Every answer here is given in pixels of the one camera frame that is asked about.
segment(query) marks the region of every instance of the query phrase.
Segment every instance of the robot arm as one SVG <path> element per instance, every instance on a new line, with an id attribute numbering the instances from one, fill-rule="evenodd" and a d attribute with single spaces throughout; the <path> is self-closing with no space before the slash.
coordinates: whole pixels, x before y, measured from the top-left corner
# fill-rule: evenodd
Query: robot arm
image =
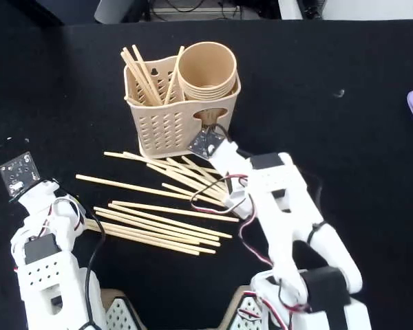
<path id="1" fill-rule="evenodd" d="M 349 297 L 362 288 L 358 267 L 334 228 L 319 213 L 290 156 L 281 153 L 244 159 L 238 155 L 236 143 L 220 136 L 202 131 L 190 150 L 210 161 L 222 176 L 247 176 L 247 187 L 237 180 L 228 183 L 231 189 L 225 205 L 234 206 L 233 196 L 242 191 L 250 196 L 234 212 L 244 218 L 255 209 L 268 241 L 273 269 L 256 275 L 251 282 L 253 289 L 271 301 L 283 319 L 288 319 L 288 305 L 309 306 L 294 313 L 294 329 L 370 329 L 366 306 Z M 296 240 L 307 242 L 328 267 L 299 271 L 292 255 Z M 273 277 L 275 284 L 268 277 Z"/>
<path id="2" fill-rule="evenodd" d="M 29 330 L 106 330 L 100 287 L 93 272 L 80 268 L 72 254 L 84 230 L 85 210 L 69 194 L 57 196 L 55 181 L 40 180 L 29 153 L 1 165 L 8 192 L 29 215 L 11 239 Z M 87 326 L 90 314 L 94 323 Z"/>

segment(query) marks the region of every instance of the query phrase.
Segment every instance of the beige basket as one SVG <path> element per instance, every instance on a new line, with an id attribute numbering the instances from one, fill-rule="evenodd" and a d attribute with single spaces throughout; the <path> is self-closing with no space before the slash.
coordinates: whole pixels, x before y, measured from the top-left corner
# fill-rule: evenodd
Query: beige basket
<path id="1" fill-rule="evenodd" d="M 167 94 L 176 57 L 145 62 L 162 101 Z M 202 126 L 202 120 L 197 118 L 201 111 L 219 109 L 217 123 L 228 129 L 241 88 L 237 76 L 235 86 L 228 96 L 213 101 L 186 101 L 176 79 L 170 104 L 148 107 L 144 91 L 127 67 L 124 68 L 124 83 L 125 95 L 144 104 L 140 107 L 127 101 L 138 132 L 140 153 L 148 158 L 173 157 L 190 153 L 187 147 Z"/>

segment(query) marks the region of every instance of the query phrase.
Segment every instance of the wire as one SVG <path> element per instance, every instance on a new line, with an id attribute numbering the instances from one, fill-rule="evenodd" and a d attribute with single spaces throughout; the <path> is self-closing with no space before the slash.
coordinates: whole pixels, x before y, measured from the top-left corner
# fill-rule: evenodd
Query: wire
<path id="1" fill-rule="evenodd" d="M 283 321 L 282 317 L 278 314 L 278 312 L 275 310 L 274 306 L 267 301 L 265 298 L 260 297 L 260 300 L 262 303 L 264 303 L 268 309 L 271 311 L 271 313 L 274 315 L 274 318 L 276 319 L 277 323 L 282 327 L 283 330 L 287 330 L 286 323 Z"/>
<path id="2" fill-rule="evenodd" d="M 255 219 L 255 215 L 257 214 L 256 209 L 255 209 L 255 204 L 254 204 L 254 201 L 253 201 L 253 198 L 251 197 L 251 195 L 249 195 L 249 199 L 251 200 L 251 203 L 253 204 L 253 213 L 248 218 L 248 220 L 246 220 L 244 223 L 242 223 L 240 225 L 240 227 L 239 227 L 239 238 L 242 241 L 243 245 L 245 245 L 245 247 L 250 252 L 252 252 L 261 262 L 263 262 L 263 263 L 269 265 L 270 267 L 272 267 L 273 266 L 272 261 L 268 257 L 263 256 L 263 254 L 258 252 L 254 247 L 249 245 L 243 238 L 243 229 L 252 224 L 252 222 Z"/>
<path id="3" fill-rule="evenodd" d="M 205 0 L 200 0 L 197 5 L 195 5 L 194 7 L 190 8 L 188 10 L 180 10 L 174 4 L 172 4 L 170 2 L 170 0 L 165 0 L 165 2 L 167 2 L 174 10 L 176 10 L 178 12 L 193 12 L 194 10 L 198 9 L 205 2 Z"/>
<path id="4" fill-rule="evenodd" d="M 59 189 L 61 189 L 66 194 L 69 194 L 70 196 L 75 198 L 75 200 L 78 201 L 78 197 L 75 194 L 72 194 L 71 192 L 69 192 L 68 190 L 63 188 L 62 186 L 60 186 Z M 84 210 L 85 210 L 86 214 L 90 215 L 90 217 L 93 220 L 95 220 L 96 224 L 99 227 L 100 233 L 101 233 L 100 240 L 96 244 L 96 246 L 94 248 L 94 251 L 93 251 L 92 255 L 90 256 L 89 263 L 87 265 L 87 270 L 86 270 L 86 273 L 85 273 L 85 282 L 84 282 L 85 306 L 86 306 L 86 309 L 87 309 L 87 315 L 88 315 L 88 318 L 89 318 L 89 322 L 84 324 L 80 329 L 85 329 L 88 326 L 92 326 L 93 328 L 95 328 L 95 330 L 100 330 L 100 327 L 98 327 L 94 322 L 94 316 L 93 316 L 93 313 L 92 313 L 92 306 L 90 304 L 89 283 L 90 283 L 90 273 L 92 271 L 92 265 L 94 264 L 96 255 L 98 254 L 98 251 L 100 250 L 101 246 L 105 242 L 105 230 L 104 230 L 103 225 L 99 221 L 98 217 L 92 212 L 92 210 L 90 210 L 88 207 L 86 207 L 83 203 L 80 203 L 80 204 L 82 205 L 82 207 L 84 207 Z"/>
<path id="5" fill-rule="evenodd" d="M 244 318 L 245 320 L 250 321 L 250 322 L 260 320 L 260 316 L 258 316 L 256 313 L 253 313 L 252 311 L 247 311 L 246 309 L 243 309 L 243 308 L 239 308 L 237 310 L 237 314 L 239 314 L 241 318 Z"/>
<path id="6" fill-rule="evenodd" d="M 205 213 L 213 213 L 215 215 L 225 215 L 227 213 L 232 212 L 233 210 L 235 210 L 240 204 L 242 204 L 245 200 L 246 197 L 244 197 L 239 203 L 235 204 L 234 206 L 231 206 L 230 208 L 226 209 L 225 211 L 219 211 L 216 210 L 214 208 L 201 208 L 199 206 L 194 205 L 194 199 L 199 195 L 202 194 L 204 191 L 206 191 L 207 189 L 210 189 L 211 187 L 217 185 L 219 182 L 222 182 L 224 180 L 228 180 L 228 179 L 232 179 L 234 177 L 238 177 L 239 179 L 246 179 L 248 176 L 247 175 L 243 175 L 243 174 L 231 174 L 231 175 L 227 175 L 226 177 L 222 177 L 216 181 L 214 181 L 212 184 L 206 186 L 205 188 L 196 191 L 190 199 L 190 204 L 191 207 L 196 210 L 196 211 L 200 211 L 200 212 L 205 212 Z"/>
<path id="7" fill-rule="evenodd" d="M 267 299 L 262 298 L 255 291 L 243 291 L 243 295 L 244 296 L 255 297 L 259 301 L 261 301 L 266 307 L 268 307 L 269 311 L 272 313 L 272 315 L 276 319 L 279 326 L 281 326 L 283 330 L 288 330 L 288 327 L 286 326 L 286 323 L 283 321 L 282 317 L 278 314 L 278 312 L 275 310 L 274 306 Z"/>

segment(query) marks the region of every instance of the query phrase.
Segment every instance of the wooden chopstick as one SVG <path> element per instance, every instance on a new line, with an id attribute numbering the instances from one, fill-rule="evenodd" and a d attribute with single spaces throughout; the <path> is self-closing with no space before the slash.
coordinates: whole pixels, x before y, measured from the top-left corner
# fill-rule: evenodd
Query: wooden chopstick
<path id="1" fill-rule="evenodd" d="M 170 164 L 173 164 L 174 166 L 177 166 L 180 170 L 182 170 L 184 175 L 190 175 L 192 177 L 194 177 L 195 179 L 197 179 L 200 183 L 204 184 L 205 186 L 209 186 L 210 184 L 212 184 L 212 182 L 208 181 L 205 177 L 194 173 L 192 170 L 190 170 L 189 168 L 187 168 L 185 165 L 182 165 L 180 163 L 178 163 L 177 161 L 171 159 L 171 158 L 167 158 L 167 161 Z M 212 189 L 214 189 L 215 191 L 217 191 L 220 194 L 224 194 L 225 191 L 223 189 L 221 189 L 220 187 L 218 187 L 217 185 L 214 185 L 211 187 Z"/>
<path id="2" fill-rule="evenodd" d="M 206 188 L 207 186 L 205 186 L 204 184 L 200 184 L 199 182 L 196 182 L 188 177 L 185 177 L 179 173 L 174 172 L 173 170 L 162 170 L 161 168 L 151 165 L 151 164 L 147 164 L 147 167 L 150 167 L 152 169 L 154 169 L 156 172 L 159 172 L 163 175 L 166 175 L 167 177 L 170 177 L 176 181 L 179 181 L 180 183 L 188 186 L 188 187 L 192 187 L 193 189 L 196 190 L 202 190 L 204 188 Z M 223 201 L 226 197 L 225 194 L 221 195 L 219 194 L 217 191 L 213 190 L 213 189 L 206 189 L 204 192 L 204 194 L 217 199 L 218 201 Z"/>
<path id="3" fill-rule="evenodd" d="M 88 228 L 98 228 L 99 229 L 98 225 L 92 224 L 92 223 L 87 223 L 86 226 Z M 168 245 L 172 245 L 172 246 L 178 246 L 179 248 L 185 248 L 185 249 L 188 249 L 188 250 L 215 254 L 215 250 L 206 249 L 205 247 L 199 247 L 199 246 L 193 246 L 193 245 L 179 243 L 179 242 L 175 242 L 175 241 L 169 241 L 169 240 L 160 239 L 160 238 L 154 237 L 154 236 L 147 236 L 147 235 L 136 234 L 136 233 L 132 233 L 132 232 L 130 232 L 130 233 L 117 232 L 117 231 L 109 229 L 109 228 L 107 229 L 107 232 L 116 232 L 116 233 L 124 234 L 124 235 L 130 236 L 130 237 L 133 237 L 133 238 L 148 239 L 150 241 L 164 243 L 164 244 L 168 244 Z"/>
<path id="4" fill-rule="evenodd" d="M 203 233 L 207 234 L 209 237 L 205 236 L 204 238 L 206 238 L 206 239 L 212 239 L 214 241 L 217 241 L 218 237 L 225 237 L 227 239 L 232 238 L 231 235 L 225 234 L 223 232 L 217 232 L 215 230 L 206 229 L 206 228 L 203 228 L 203 227 L 198 227 L 196 225 L 189 225 L 188 223 L 170 220 L 168 218 L 164 218 L 164 217 L 161 217 L 161 216 L 158 216 L 158 215 L 149 214 L 149 213 L 134 210 L 134 209 L 131 209 L 131 208 L 126 208 L 126 207 L 118 205 L 118 204 L 110 203 L 109 207 L 113 208 L 115 210 L 130 213 L 132 215 L 138 215 L 139 217 L 144 217 L 144 218 L 148 218 L 148 219 L 152 219 L 152 220 L 156 220 L 156 221 L 161 221 L 161 222 L 164 222 L 164 223 L 172 223 L 175 226 L 180 226 L 180 224 L 182 224 L 183 228 L 189 228 L 189 229 L 192 229 L 192 230 L 195 230 L 195 231 L 198 231 L 198 232 L 203 232 Z"/>
<path id="5" fill-rule="evenodd" d="M 140 162 L 149 163 L 149 164 L 153 164 L 154 166 L 162 167 L 162 168 L 164 168 L 164 169 L 166 169 L 166 170 L 167 170 L 167 169 L 171 169 L 172 171 L 175 171 L 175 172 L 177 172 L 177 173 L 191 176 L 189 173 L 187 174 L 186 172 L 184 172 L 184 171 L 181 170 L 180 168 L 176 168 L 176 167 L 171 166 L 171 165 L 166 165 L 166 164 L 157 162 L 155 159 L 149 159 L 149 158 L 146 158 L 146 157 L 142 157 L 142 156 L 139 156 L 139 155 L 135 155 L 134 153 L 128 153 L 127 151 L 124 151 L 124 152 L 123 152 L 123 155 L 124 155 L 124 156 L 127 156 L 127 159 L 130 159 L 130 160 L 138 160 L 138 161 L 140 161 Z"/>
<path id="6" fill-rule="evenodd" d="M 194 239 L 196 241 L 199 241 L 201 243 L 205 243 L 208 245 L 213 245 L 213 246 L 220 246 L 220 243 L 217 242 L 219 240 L 218 237 L 216 236 L 211 236 L 211 235 L 205 235 L 203 233 L 200 232 L 194 232 L 192 230 L 185 230 L 183 228 L 178 228 L 172 225 L 165 225 L 163 223 L 160 222 L 156 222 L 156 221 L 150 221 L 150 220 L 146 220 L 146 219 L 142 219 L 139 217 L 134 217 L 132 215 L 129 214 L 125 214 L 125 213 L 121 213 L 121 212 L 116 212 L 113 210 L 108 210 L 105 208 L 94 208 L 95 211 L 99 212 L 99 213 L 104 213 L 105 215 L 114 215 L 116 216 L 116 220 L 123 222 L 123 223 L 127 223 L 129 225 L 135 225 L 136 227 L 141 227 L 143 229 L 148 229 L 148 230 L 153 230 L 154 232 L 158 232 L 157 230 L 155 230 L 155 228 L 161 228 L 161 229 L 165 229 L 167 230 L 167 232 L 163 233 L 163 234 L 168 234 L 168 235 L 173 235 L 171 232 L 177 232 L 179 233 L 178 237 L 182 237 L 184 239 Z M 212 239 L 205 239 L 203 237 L 215 237 L 214 240 Z"/>
<path id="7" fill-rule="evenodd" d="M 189 158 L 186 158 L 185 156 L 182 156 L 182 160 L 184 162 L 186 162 L 188 165 L 191 165 L 192 167 L 195 168 L 196 171 L 198 171 L 200 174 L 202 174 L 208 181 L 210 181 L 211 183 L 216 182 L 217 179 L 212 176 L 211 174 L 209 174 L 208 172 L 206 172 L 203 167 L 198 166 L 195 162 L 193 162 L 192 160 L 190 160 Z M 224 182 L 218 182 L 217 185 L 222 188 L 222 190 L 227 191 L 226 188 L 226 184 Z"/>
<path id="8" fill-rule="evenodd" d="M 95 231 L 95 232 L 100 231 L 98 227 L 93 227 L 93 226 L 87 226 L 87 229 Z M 184 253 L 187 253 L 187 254 L 192 254 L 194 256 L 198 256 L 200 254 L 198 251 L 195 251 L 195 250 L 186 249 L 184 247 L 179 247 L 179 246 L 175 246 L 175 245 L 171 245 L 171 244 L 163 243 L 163 242 L 159 242 L 159 241 L 154 241 L 154 240 L 147 239 L 147 238 L 142 238 L 142 237 L 139 237 L 139 236 L 134 237 L 134 236 L 130 236 L 130 235 L 122 234 L 120 232 L 114 232 L 112 230 L 106 230 L 106 229 L 105 229 L 105 232 L 108 235 L 111 235 L 111 236 L 120 237 L 122 239 L 128 239 L 130 241 L 135 241 L 135 242 L 144 243 L 144 244 L 148 244 L 148 245 L 154 245 L 154 246 L 164 248 L 164 249 L 168 249 L 168 250 L 184 252 Z"/>
<path id="9" fill-rule="evenodd" d="M 128 208 L 142 208 L 144 210 L 153 210 L 153 211 L 160 211 L 160 212 L 176 213 L 178 215 L 189 215 L 191 217 L 216 219 L 216 220 L 230 221 L 230 222 L 239 222 L 238 218 L 227 217 L 225 215 L 209 214 L 209 213 L 194 212 L 194 211 L 187 211 L 187 210 L 179 210 L 177 208 L 165 208 L 163 206 L 155 206 L 155 205 L 148 205 L 148 204 L 130 203 L 128 201 L 112 201 L 112 203 L 114 205 L 127 206 Z"/>
<path id="10" fill-rule="evenodd" d="M 123 182 L 100 179 L 98 177 L 89 177 L 87 175 L 77 174 L 77 175 L 75 175 L 75 178 L 77 178 L 79 180 L 94 182 L 96 184 L 107 184 L 108 186 L 114 186 L 114 187 L 119 187 L 119 188 L 130 189 L 130 190 L 142 191 L 144 193 L 150 193 L 150 194 L 155 194 L 155 195 L 174 197 L 174 198 L 179 198 L 179 199 L 188 199 L 188 200 L 191 199 L 190 196 L 175 194 L 174 192 L 168 192 L 168 191 L 165 191 L 165 190 L 158 190 L 158 189 L 153 189 L 153 188 L 135 186 L 133 184 L 125 184 Z"/>
<path id="11" fill-rule="evenodd" d="M 182 189 L 182 188 L 179 188 L 179 187 L 176 187 L 176 186 L 173 186 L 172 184 L 162 183 L 162 186 L 169 189 L 169 190 L 176 191 L 177 193 L 180 193 L 180 194 L 183 194 L 183 195 L 188 195 L 188 196 L 193 196 L 194 195 L 194 192 L 189 191 L 189 190 L 185 190 L 185 189 Z M 221 201 L 206 197 L 204 195 L 197 195 L 196 198 L 201 199 L 203 201 L 207 201 L 207 202 L 212 203 L 212 204 L 217 205 L 217 206 L 222 206 L 222 207 L 225 206 L 225 204 L 223 204 Z"/>
<path id="12" fill-rule="evenodd" d="M 96 223 L 95 220 L 86 219 L 86 225 L 89 225 L 89 224 L 97 226 L 97 223 Z M 107 229 L 113 230 L 115 232 L 120 232 L 121 234 L 130 234 L 130 233 L 143 234 L 143 235 L 147 235 L 147 236 L 158 237 L 159 239 L 166 239 L 168 241 L 175 241 L 175 242 L 180 242 L 180 243 L 199 245 L 199 241 L 194 241 L 194 240 L 191 240 L 191 239 L 183 239 L 183 238 L 176 237 L 176 236 L 159 234 L 157 232 L 150 232 L 150 231 L 147 231 L 147 230 L 130 228 L 130 227 L 127 227 L 125 225 L 115 225 L 113 223 L 108 223 L 108 222 L 104 222 L 104 221 L 101 221 L 101 224 L 103 225 L 104 229 L 107 228 Z"/>
<path id="13" fill-rule="evenodd" d="M 151 92 L 155 96 L 155 98 L 158 100 L 158 104 L 162 105 L 162 100 L 160 99 L 158 90 L 156 89 L 156 86 L 153 83 L 153 79 L 151 79 L 149 70 L 147 69 L 147 66 L 144 63 L 144 60 L 142 59 L 142 56 L 140 55 L 139 49 L 136 47 L 136 45 L 132 45 L 133 48 L 133 53 L 135 53 L 136 58 L 138 59 L 139 65 L 142 69 L 142 72 L 147 79 L 147 82 L 149 83 Z"/>
<path id="14" fill-rule="evenodd" d="M 173 85 L 174 85 L 174 82 L 176 81 L 176 74 L 177 74 L 176 72 L 178 71 L 179 60 L 180 60 L 180 57 L 182 56 L 182 53 L 184 52 L 184 49 L 185 49 L 184 46 L 180 46 L 179 48 L 178 57 L 176 57 L 176 62 L 174 64 L 173 74 L 171 75 L 171 80 L 168 85 L 168 90 L 167 90 L 167 95 L 165 96 L 164 105 L 167 105 L 168 102 L 170 101 L 171 91 L 173 90 Z"/>
<path id="15" fill-rule="evenodd" d="M 146 105 L 143 105 L 141 102 L 135 100 L 134 98 L 131 98 L 129 96 L 124 96 L 124 100 L 126 100 L 127 102 L 130 102 L 134 105 L 137 105 L 138 107 L 146 107 Z"/>
<path id="16" fill-rule="evenodd" d="M 153 96 L 149 85 L 145 81 L 145 78 L 142 75 L 139 67 L 137 66 L 133 56 L 131 56 L 129 50 L 126 47 L 123 48 L 123 52 L 121 52 L 121 57 L 123 58 L 128 68 L 130 69 L 131 73 L 134 75 L 136 81 L 138 82 L 142 90 L 144 91 L 146 97 L 149 99 L 150 104 L 154 106 L 160 105 L 158 100 L 156 100 L 156 98 Z"/>

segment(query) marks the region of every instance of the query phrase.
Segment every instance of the black tablecloth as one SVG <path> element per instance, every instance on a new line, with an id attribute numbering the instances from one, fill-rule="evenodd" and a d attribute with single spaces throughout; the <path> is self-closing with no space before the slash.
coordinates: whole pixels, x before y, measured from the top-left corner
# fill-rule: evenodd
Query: black tablecloth
<path id="1" fill-rule="evenodd" d="M 147 60 L 213 40 L 237 56 L 242 92 L 230 133 L 252 153 L 289 152 L 324 181 L 321 204 L 363 275 L 357 295 L 373 329 L 413 329 L 413 21 L 196 22 L 0 31 L 0 164 L 29 150 L 93 206 L 110 199 L 181 201 L 76 181 L 82 173 L 159 188 L 170 182 L 143 164 L 103 157 L 138 152 L 119 52 L 135 43 Z M 310 188 L 315 182 L 309 179 Z M 0 329 L 23 329 L 10 238 L 25 211 L 8 204 L 0 178 Z M 237 286 L 265 267 L 235 235 L 215 256 L 191 257 L 108 238 L 95 271 L 123 290 L 151 329 L 215 327 Z M 248 236 L 265 248 L 260 227 Z M 98 235 L 74 253 L 85 266 Z M 305 251 L 297 254 L 305 263 Z"/>

